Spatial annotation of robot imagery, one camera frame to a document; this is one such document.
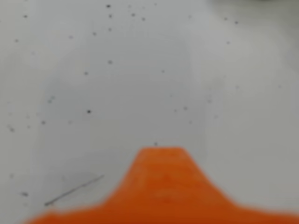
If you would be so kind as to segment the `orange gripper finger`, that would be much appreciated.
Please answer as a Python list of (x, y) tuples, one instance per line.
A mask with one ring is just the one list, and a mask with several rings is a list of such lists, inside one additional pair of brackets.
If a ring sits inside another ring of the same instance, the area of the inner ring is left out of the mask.
[(296, 224), (298, 215), (240, 206), (179, 147), (142, 149), (102, 204), (50, 212), (33, 224)]

